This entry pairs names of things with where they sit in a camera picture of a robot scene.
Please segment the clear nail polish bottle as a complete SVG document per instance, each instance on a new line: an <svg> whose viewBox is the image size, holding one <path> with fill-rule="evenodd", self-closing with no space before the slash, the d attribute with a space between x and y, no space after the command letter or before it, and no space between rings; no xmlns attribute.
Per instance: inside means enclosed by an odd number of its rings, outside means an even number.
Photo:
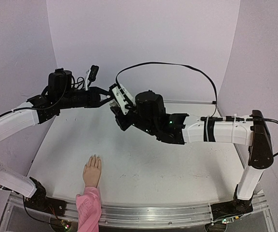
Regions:
<svg viewBox="0 0 278 232"><path fill-rule="evenodd" d="M116 107L116 106L117 106L117 104L115 101L110 102L110 107Z"/></svg>

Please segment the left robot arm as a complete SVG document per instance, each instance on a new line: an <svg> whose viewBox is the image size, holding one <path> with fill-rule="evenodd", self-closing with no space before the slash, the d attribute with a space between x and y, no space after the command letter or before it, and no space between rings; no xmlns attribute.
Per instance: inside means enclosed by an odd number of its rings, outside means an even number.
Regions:
<svg viewBox="0 0 278 232"><path fill-rule="evenodd" d="M60 115L62 109L99 108L113 99L112 94L99 87L91 87L98 66L87 72L88 84L75 86L69 70L56 69L48 76L48 85L40 95L29 98L18 107L0 115L0 142L35 125ZM45 187L35 178L21 175L0 163L0 189L21 194L24 205L33 210L64 216L67 203L47 197Z"/></svg>

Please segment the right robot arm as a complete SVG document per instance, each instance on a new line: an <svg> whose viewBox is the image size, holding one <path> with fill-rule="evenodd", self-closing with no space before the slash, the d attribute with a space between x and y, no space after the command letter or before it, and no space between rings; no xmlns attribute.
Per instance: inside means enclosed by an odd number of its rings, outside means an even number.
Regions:
<svg viewBox="0 0 278 232"><path fill-rule="evenodd" d="M249 160L233 199L210 206L212 222L225 223L251 213L255 188L263 172L273 162L271 137L263 115L253 110L250 116L191 116L187 113L166 113L163 97L153 91L132 97L126 90L114 87L110 109L121 130L130 126L155 136L160 142L175 145L187 143L231 143L249 148Z"/></svg>

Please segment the mannequin hand with nails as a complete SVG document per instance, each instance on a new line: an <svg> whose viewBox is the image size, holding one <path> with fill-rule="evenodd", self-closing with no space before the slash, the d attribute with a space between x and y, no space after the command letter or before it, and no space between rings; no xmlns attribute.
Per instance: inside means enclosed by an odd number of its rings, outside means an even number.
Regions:
<svg viewBox="0 0 278 232"><path fill-rule="evenodd" d="M85 187L97 187L101 177L102 162L100 157L93 155L83 169Z"/></svg>

